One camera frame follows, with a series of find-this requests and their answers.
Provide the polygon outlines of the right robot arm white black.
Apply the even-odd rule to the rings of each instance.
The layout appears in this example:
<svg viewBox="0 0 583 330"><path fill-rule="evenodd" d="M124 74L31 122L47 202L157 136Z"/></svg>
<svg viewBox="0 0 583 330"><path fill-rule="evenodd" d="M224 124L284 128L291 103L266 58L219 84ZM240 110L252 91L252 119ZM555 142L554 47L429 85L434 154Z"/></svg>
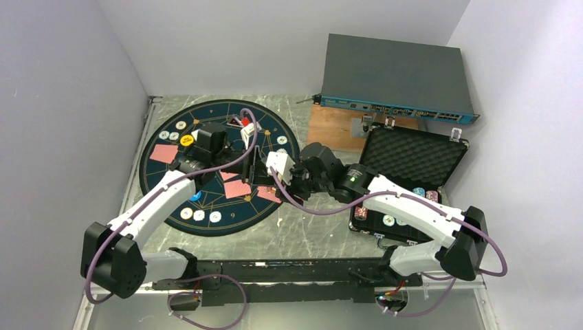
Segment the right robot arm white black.
<svg viewBox="0 0 583 330"><path fill-rule="evenodd" d="M267 156L267 174L283 201L313 215L331 215L332 210L303 206L311 194L328 193L342 204L340 211L363 207L392 216L430 237L425 243L390 247L378 269L383 283L396 285L405 276L439 270L473 281L482 271L485 248L492 240L480 209L445 206L405 189L370 166L345 165L319 143L308 147L316 154L298 161L277 151Z"/></svg>

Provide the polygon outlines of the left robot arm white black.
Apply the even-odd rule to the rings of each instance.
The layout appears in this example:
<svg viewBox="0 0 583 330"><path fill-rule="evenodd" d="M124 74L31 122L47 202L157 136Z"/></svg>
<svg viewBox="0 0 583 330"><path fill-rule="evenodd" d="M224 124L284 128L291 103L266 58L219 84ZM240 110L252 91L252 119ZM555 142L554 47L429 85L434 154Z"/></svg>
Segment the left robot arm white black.
<svg viewBox="0 0 583 330"><path fill-rule="evenodd" d="M100 304L112 296L128 298L143 283L158 280L172 280L182 289L192 287L199 275L196 256L180 248L144 254L142 248L153 232L218 172L250 178L261 129L258 122L244 126L240 130L243 149L236 150L228 144L222 124L203 125L154 189L108 224L91 224L84 233L81 261L87 299Z"/></svg>

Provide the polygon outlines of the yellow chip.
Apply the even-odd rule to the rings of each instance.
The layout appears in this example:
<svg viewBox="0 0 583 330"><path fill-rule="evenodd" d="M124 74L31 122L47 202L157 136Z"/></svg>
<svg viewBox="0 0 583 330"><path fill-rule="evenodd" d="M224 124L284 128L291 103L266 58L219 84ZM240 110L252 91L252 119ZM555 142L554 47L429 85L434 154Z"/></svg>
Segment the yellow chip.
<svg viewBox="0 0 583 330"><path fill-rule="evenodd" d="M180 217L183 220L192 219L192 217L193 217L193 210L191 208L183 208L183 209L181 209L179 215L180 215Z"/></svg>

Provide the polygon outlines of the red card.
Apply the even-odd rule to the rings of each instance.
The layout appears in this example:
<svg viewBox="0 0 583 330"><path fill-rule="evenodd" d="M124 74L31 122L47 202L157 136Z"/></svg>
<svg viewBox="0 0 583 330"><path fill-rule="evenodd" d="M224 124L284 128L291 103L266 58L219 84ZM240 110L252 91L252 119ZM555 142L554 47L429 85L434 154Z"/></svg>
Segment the red card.
<svg viewBox="0 0 583 330"><path fill-rule="evenodd" d="M220 171L219 175L224 182L229 182L232 180L240 179L240 175L236 174L236 173L227 173L227 172Z"/></svg>
<svg viewBox="0 0 583 330"><path fill-rule="evenodd" d="M223 185L226 199L246 196L251 193L251 186L240 180L227 181Z"/></svg>

